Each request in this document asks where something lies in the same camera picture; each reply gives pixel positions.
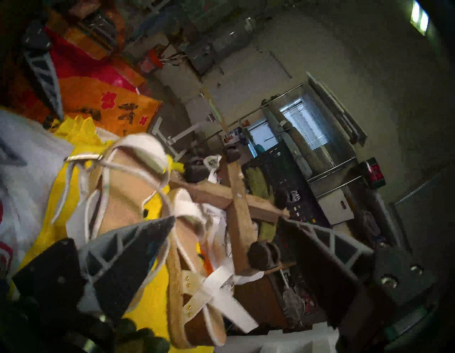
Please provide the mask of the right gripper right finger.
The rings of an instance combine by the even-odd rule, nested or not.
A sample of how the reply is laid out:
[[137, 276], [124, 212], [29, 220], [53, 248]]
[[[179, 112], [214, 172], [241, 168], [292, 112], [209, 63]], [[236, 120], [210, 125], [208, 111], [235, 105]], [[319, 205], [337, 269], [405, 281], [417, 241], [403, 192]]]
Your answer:
[[342, 322], [374, 262], [374, 250], [331, 228], [279, 218], [309, 293], [325, 312], [328, 324]]

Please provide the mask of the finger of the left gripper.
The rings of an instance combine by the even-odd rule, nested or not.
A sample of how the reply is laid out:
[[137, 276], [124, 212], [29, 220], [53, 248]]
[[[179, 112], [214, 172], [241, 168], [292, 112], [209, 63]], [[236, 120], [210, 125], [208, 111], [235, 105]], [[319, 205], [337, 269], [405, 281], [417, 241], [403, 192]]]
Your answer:
[[7, 143], [1, 139], [1, 166], [15, 166], [15, 167], [24, 167], [27, 166], [27, 162], [18, 155]]

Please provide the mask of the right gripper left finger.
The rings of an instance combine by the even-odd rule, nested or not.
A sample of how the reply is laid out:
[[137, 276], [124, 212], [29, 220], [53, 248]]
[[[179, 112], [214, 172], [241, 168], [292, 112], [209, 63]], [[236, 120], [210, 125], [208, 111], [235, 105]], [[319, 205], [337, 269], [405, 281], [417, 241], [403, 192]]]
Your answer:
[[86, 281], [78, 311], [119, 321], [140, 289], [161, 270], [168, 256], [175, 216], [148, 220], [104, 233], [78, 250]]

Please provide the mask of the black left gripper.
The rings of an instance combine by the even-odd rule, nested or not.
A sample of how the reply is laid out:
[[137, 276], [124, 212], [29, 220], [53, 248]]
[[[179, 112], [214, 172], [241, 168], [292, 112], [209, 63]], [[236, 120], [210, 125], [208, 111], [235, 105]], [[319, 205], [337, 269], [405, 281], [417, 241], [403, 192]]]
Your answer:
[[49, 53], [51, 40], [45, 31], [48, 19], [47, 14], [35, 14], [25, 28], [21, 44], [34, 93], [50, 110], [51, 116], [63, 122], [59, 79]]

